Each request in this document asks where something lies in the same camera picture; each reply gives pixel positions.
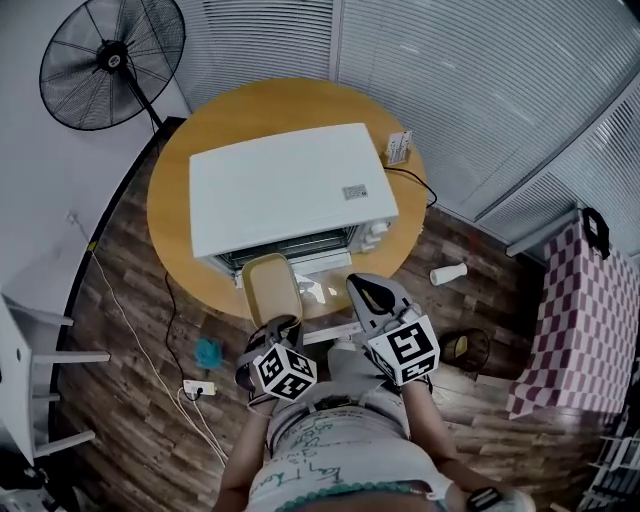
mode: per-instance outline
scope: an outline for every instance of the checkered cloth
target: checkered cloth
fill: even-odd
[[[544,251],[533,350],[511,385],[509,417],[549,406],[618,413],[638,335],[640,273],[613,247],[604,261],[589,248],[582,219]]]

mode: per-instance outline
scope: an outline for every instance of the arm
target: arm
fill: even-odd
[[[402,398],[409,419],[411,441],[427,452],[440,473],[467,493],[485,487],[495,487],[501,492],[510,489],[476,473],[458,460],[453,438],[424,383],[409,382],[402,386]]]
[[[254,408],[262,414],[270,415],[277,402],[272,400]],[[262,468],[268,427],[268,418],[249,413],[222,475],[220,493],[213,512],[241,512],[247,508],[251,483]]]

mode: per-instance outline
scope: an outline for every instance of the white shirt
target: white shirt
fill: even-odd
[[[430,500],[443,500],[451,480],[411,443],[395,421],[363,407],[320,411],[277,441],[256,475],[249,512],[273,512],[287,502],[336,485],[421,481]]]

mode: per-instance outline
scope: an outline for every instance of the blue object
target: blue object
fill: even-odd
[[[215,370],[222,366],[222,345],[219,341],[200,338],[195,347],[196,364],[199,368]]]

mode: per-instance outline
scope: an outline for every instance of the white toaster oven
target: white toaster oven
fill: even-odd
[[[245,263],[274,252],[301,274],[349,265],[398,216],[362,123],[193,155],[189,181],[193,255],[237,283]]]

